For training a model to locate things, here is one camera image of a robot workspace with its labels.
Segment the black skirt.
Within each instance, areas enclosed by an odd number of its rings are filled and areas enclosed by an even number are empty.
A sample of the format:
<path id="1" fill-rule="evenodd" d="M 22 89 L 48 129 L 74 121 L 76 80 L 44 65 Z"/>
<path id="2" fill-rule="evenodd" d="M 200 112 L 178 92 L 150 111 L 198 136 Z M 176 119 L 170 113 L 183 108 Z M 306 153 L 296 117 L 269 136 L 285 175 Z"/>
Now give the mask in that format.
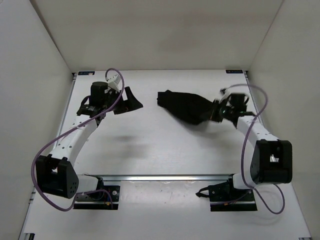
<path id="1" fill-rule="evenodd" d="M 157 105 L 187 124 L 199 125 L 211 119 L 219 101 L 210 101 L 194 93 L 166 90 L 157 93 Z"/>

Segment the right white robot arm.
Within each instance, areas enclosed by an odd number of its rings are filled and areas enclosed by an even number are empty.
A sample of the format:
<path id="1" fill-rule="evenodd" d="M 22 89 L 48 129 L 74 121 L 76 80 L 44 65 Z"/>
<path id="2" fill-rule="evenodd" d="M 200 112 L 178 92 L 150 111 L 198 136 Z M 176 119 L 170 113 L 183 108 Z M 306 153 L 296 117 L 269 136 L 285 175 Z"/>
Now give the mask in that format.
<path id="1" fill-rule="evenodd" d="M 240 172 L 233 174 L 230 184 L 224 187 L 224 195 L 236 200 L 242 190 L 258 185 L 288 184 L 293 178 L 293 151 L 288 140 L 280 140 L 259 121 L 258 116 L 247 110 L 249 96 L 231 93 L 223 88 L 222 98 L 213 101 L 211 120 L 230 121 L 244 134 L 240 156 Z"/>

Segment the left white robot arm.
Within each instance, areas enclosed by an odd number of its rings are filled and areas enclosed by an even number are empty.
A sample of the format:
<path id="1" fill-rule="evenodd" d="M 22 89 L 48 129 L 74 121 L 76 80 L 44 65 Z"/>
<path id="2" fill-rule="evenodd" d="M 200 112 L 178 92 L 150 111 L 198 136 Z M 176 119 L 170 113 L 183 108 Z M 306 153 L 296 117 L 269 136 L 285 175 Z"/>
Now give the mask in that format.
<path id="1" fill-rule="evenodd" d="M 138 110 L 143 105 L 135 98 L 130 87 L 124 88 L 123 99 L 117 87 L 96 81 L 90 95 L 84 97 L 71 126 L 72 132 L 62 137 L 46 156 L 35 161 L 36 182 L 43 193 L 71 199 L 78 193 L 88 193 L 93 199 L 104 195 L 105 187 L 98 176 L 78 175 L 74 170 L 77 156 L 90 135 L 98 128 L 107 112 L 119 115 Z"/>

